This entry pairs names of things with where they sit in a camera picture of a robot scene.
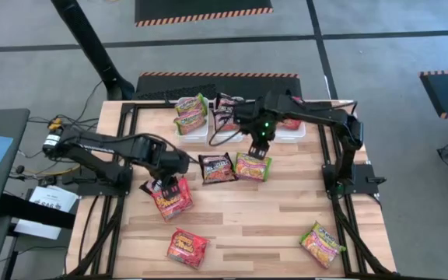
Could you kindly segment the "black padded stand pole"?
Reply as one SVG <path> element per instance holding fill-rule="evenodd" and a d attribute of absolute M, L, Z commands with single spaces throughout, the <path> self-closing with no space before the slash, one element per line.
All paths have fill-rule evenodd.
<path fill-rule="evenodd" d="M 77 0 L 51 0 L 65 25 L 98 73 L 108 100 L 131 100 L 134 86 L 122 77 L 110 59 Z"/>

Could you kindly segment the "lime chili shrimp ramen pack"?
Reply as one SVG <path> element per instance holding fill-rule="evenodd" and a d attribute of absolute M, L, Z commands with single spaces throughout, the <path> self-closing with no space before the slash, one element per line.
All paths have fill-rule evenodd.
<path fill-rule="evenodd" d="M 318 221 L 311 230 L 299 238 L 299 245 L 307 250 L 324 268 L 329 268 L 333 260 L 346 251 Z"/>
<path fill-rule="evenodd" d="M 208 105 L 205 97 L 199 93 L 193 97 L 181 97 L 175 106 L 179 116 L 193 110 L 199 110 L 204 116 L 208 115 Z"/>
<path fill-rule="evenodd" d="M 236 154 L 236 163 L 234 165 L 235 174 L 241 179 L 257 180 L 265 182 L 268 179 L 272 159 L 256 159 L 245 153 Z"/>
<path fill-rule="evenodd" d="M 190 132 L 206 124 L 205 115 L 202 110 L 190 110 L 174 119 L 179 135 L 187 135 Z"/>

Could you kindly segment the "white plastic bin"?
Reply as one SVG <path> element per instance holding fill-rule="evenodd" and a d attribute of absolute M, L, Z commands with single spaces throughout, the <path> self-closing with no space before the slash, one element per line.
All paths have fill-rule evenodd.
<path fill-rule="evenodd" d="M 241 142 L 243 140 L 243 136 L 238 131 L 216 131 L 212 136 L 212 144 L 216 145 L 220 142 L 228 141 L 228 142 Z"/>
<path fill-rule="evenodd" d="M 182 142 L 187 142 L 187 143 L 203 143 L 207 141 L 207 137 L 208 137 L 208 132 L 209 132 L 209 105 L 208 105 L 208 115 L 205 116 L 205 120 L 206 120 L 206 124 L 203 125 L 202 127 L 190 132 L 187 135 L 179 135 L 177 132 L 177 126 L 176 126 L 176 134 L 178 135 L 178 137 L 180 138 L 180 140 Z"/>
<path fill-rule="evenodd" d="M 299 126 L 299 129 L 296 130 L 296 131 L 288 131 L 288 130 L 285 130 L 285 129 L 281 129 L 281 128 L 278 127 L 278 123 L 276 124 L 274 142 L 277 142 L 277 143 L 297 143 L 306 135 L 306 127 L 305 127 L 305 124 L 303 122 Z"/>

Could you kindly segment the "red orange ramen pack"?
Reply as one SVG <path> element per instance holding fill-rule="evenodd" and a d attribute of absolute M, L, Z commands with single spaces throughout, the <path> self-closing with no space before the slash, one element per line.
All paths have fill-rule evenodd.
<path fill-rule="evenodd" d="M 181 212 L 188 210 L 193 206 L 193 198 L 188 186 L 187 178 L 181 177 L 178 180 L 179 194 L 176 194 L 171 199 L 163 197 L 162 189 L 159 180 L 152 180 L 149 183 L 151 187 L 151 196 L 154 199 L 156 207 L 159 209 L 161 216 L 167 222 L 176 217 Z"/>
<path fill-rule="evenodd" d="M 209 244 L 210 240 L 177 228 L 171 237 L 166 256 L 193 269 L 199 269 Z"/>
<path fill-rule="evenodd" d="M 296 131 L 299 129 L 299 126 L 302 124 L 302 121 L 294 120 L 294 119 L 285 119 L 278 123 L 278 127 L 281 129 L 285 129 L 288 131 Z"/>

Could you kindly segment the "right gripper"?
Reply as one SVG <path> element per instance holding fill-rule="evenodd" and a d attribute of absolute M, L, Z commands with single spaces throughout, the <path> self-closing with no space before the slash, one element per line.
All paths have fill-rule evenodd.
<path fill-rule="evenodd" d="M 270 148 L 269 141 L 275 138 L 277 123 L 282 120 L 282 113 L 276 110 L 264 108 L 260 104 L 244 104 L 236 106 L 236 125 L 239 132 L 250 135 L 254 141 L 265 142 L 258 149 L 252 142 L 248 155 L 254 158 L 264 159 Z"/>

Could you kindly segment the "black perforated panel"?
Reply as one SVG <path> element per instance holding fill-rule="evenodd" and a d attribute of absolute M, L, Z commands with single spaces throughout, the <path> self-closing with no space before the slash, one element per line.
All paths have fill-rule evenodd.
<path fill-rule="evenodd" d="M 200 86 L 181 87 L 176 89 L 165 89 L 155 92 L 140 93 L 138 98 L 140 100 L 178 100 L 183 97 L 195 97 L 198 94 L 213 100 L 217 96 L 217 89 L 215 84 L 207 84 Z"/>

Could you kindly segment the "white printed paper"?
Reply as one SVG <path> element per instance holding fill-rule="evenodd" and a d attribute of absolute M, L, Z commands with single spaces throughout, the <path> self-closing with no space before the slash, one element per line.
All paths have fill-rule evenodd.
<path fill-rule="evenodd" d="M 48 208 L 69 212 L 78 199 L 78 195 L 57 186 L 36 187 L 30 201 Z"/>
<path fill-rule="evenodd" d="M 26 235 L 56 240 L 61 232 L 61 228 L 20 219 L 16 224 L 15 231 Z"/>

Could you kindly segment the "black flat bar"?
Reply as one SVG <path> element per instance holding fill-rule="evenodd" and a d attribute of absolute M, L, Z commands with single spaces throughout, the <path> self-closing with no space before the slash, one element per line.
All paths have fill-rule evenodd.
<path fill-rule="evenodd" d="M 47 226 L 72 229 L 75 215 L 49 208 L 9 194 L 0 197 L 0 216 L 28 220 Z"/>

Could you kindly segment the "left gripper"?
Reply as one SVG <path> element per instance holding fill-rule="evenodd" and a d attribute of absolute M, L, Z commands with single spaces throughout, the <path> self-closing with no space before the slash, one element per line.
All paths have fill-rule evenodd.
<path fill-rule="evenodd" d="M 156 168 L 152 169 L 152 177 L 163 180 L 172 177 L 162 186 L 162 195 L 166 200 L 180 194 L 178 179 L 174 174 L 185 174 L 190 165 L 190 156 L 181 151 L 163 151 L 160 153 Z"/>

